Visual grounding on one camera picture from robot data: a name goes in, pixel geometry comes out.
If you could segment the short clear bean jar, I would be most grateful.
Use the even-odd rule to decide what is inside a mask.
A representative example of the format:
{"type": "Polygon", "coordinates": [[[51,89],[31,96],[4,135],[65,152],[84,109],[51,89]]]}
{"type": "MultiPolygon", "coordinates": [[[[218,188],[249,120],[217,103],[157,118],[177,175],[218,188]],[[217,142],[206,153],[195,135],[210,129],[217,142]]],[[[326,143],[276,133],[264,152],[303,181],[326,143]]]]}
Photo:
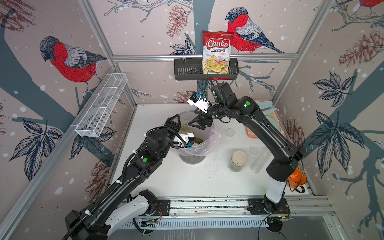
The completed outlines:
{"type": "Polygon", "coordinates": [[[179,130],[179,135],[192,133],[195,134],[195,128],[189,126],[190,120],[181,119],[181,128],[179,130]]]}

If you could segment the clear jar lid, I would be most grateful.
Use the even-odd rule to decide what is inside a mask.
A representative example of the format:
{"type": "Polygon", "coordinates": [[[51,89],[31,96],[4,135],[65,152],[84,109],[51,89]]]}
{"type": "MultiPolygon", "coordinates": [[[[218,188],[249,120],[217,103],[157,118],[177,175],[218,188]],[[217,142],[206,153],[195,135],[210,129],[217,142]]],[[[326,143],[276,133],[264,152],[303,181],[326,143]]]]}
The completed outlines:
{"type": "Polygon", "coordinates": [[[257,156],[260,153],[260,150],[257,147],[250,147],[249,151],[250,154],[253,156],[257,156]]]}
{"type": "Polygon", "coordinates": [[[225,130],[225,134],[227,137],[233,138],[235,136],[236,132],[234,129],[228,128],[225,130]]]}

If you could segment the tall clear bean jar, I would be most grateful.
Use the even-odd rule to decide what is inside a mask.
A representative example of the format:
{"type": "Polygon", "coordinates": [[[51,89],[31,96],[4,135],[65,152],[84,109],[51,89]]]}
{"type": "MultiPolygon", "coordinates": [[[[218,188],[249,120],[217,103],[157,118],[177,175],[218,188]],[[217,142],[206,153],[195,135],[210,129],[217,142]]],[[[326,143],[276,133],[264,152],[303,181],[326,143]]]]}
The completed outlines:
{"type": "Polygon", "coordinates": [[[250,166],[251,171],[256,174],[259,173],[271,155],[272,154],[267,147],[262,147],[250,166]]]}

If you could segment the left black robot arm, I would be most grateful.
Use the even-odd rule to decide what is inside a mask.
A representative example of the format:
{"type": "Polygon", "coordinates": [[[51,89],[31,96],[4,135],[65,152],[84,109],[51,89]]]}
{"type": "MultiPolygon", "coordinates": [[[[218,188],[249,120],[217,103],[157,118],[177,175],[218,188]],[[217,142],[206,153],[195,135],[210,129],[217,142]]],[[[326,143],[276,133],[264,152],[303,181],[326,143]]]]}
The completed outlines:
{"type": "Polygon", "coordinates": [[[120,177],[95,201],[81,211],[71,211],[65,222],[65,240],[106,240],[123,224],[135,217],[156,211],[157,197],[140,192],[130,202],[122,202],[162,164],[170,148],[187,147],[178,134],[179,115],[168,118],[163,126],[148,130],[145,139],[126,160],[120,177]]]}

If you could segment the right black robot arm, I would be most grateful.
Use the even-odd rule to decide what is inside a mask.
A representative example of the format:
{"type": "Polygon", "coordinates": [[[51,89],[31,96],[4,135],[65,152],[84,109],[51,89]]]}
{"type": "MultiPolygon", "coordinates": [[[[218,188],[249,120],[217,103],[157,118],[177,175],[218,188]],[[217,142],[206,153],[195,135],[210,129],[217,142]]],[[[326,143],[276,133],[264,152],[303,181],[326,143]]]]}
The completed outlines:
{"type": "Polygon", "coordinates": [[[303,154],[287,140],[266,118],[259,105],[250,97],[237,99],[228,83],[217,83],[211,88],[215,104],[194,92],[188,104],[195,106],[195,117],[189,126],[204,130],[215,119],[235,119],[250,129],[269,149],[273,160],[266,171],[270,177],[263,205],[267,213],[276,213],[284,199],[288,177],[294,173],[303,154]]]}

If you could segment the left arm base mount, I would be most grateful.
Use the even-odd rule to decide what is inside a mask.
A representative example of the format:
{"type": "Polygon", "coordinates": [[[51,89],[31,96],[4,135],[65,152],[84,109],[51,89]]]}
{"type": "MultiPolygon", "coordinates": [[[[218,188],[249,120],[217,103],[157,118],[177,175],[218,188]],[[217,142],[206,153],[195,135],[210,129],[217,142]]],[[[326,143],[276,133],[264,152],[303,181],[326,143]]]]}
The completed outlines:
{"type": "Polygon", "coordinates": [[[164,217],[169,216],[171,209],[171,201],[170,200],[157,200],[156,204],[151,203],[149,205],[149,208],[147,211],[139,215],[139,217],[150,217],[150,218],[157,218],[157,217],[164,217]]]}

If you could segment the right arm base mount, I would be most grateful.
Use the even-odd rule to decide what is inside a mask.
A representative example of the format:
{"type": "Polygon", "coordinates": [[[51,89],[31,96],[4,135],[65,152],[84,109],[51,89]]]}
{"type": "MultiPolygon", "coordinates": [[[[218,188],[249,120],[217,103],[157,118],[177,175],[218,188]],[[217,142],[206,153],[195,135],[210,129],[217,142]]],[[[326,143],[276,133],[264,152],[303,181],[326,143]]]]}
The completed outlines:
{"type": "Polygon", "coordinates": [[[286,199],[282,199],[278,204],[275,204],[268,199],[251,198],[248,199],[248,207],[252,215],[290,215],[291,211],[286,199]]]}

